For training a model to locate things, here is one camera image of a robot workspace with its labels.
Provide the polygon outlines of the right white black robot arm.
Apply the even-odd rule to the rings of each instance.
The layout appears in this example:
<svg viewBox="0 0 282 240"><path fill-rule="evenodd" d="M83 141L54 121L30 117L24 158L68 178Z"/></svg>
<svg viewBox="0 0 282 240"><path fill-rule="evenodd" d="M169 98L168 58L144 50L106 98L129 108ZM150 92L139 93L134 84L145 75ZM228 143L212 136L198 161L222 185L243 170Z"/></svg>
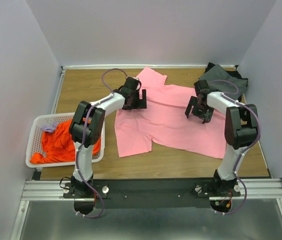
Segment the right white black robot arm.
<svg viewBox="0 0 282 240"><path fill-rule="evenodd" d="M203 197L240 194L237 181L239 167L249 149L260 139L261 130L257 107L233 100L227 94L209 87L206 80L194 84L195 96L189 100L185 115L194 115L209 123L214 111L225 116L226 152L214 176L197 184L197 195Z"/></svg>

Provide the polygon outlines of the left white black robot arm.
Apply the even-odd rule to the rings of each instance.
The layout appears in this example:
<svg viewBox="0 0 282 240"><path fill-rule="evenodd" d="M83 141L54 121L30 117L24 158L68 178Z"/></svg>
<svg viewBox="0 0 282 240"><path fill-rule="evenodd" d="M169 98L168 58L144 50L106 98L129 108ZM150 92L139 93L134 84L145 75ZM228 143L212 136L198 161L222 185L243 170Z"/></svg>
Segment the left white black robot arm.
<svg viewBox="0 0 282 240"><path fill-rule="evenodd" d="M146 109L146 90L141 90L141 81L126 77L124 85L95 102L81 101L74 113L69 133L75 146L75 168L70 178L72 195L82 198L97 195L92 187L93 148L101 137L105 118L117 110Z"/></svg>

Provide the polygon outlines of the pink t shirt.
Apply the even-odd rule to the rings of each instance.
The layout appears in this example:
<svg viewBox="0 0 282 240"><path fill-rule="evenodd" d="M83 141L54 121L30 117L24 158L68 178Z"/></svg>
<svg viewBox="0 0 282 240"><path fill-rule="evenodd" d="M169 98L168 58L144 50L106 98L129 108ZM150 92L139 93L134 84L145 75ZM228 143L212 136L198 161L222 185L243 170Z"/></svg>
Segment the pink t shirt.
<svg viewBox="0 0 282 240"><path fill-rule="evenodd" d="M221 159L225 155L225 117L218 111L208 123L185 116L194 90L166 85L166 75L149 67L137 76L147 92L146 109L116 112L115 134L119 157L147 153L152 143Z"/></svg>

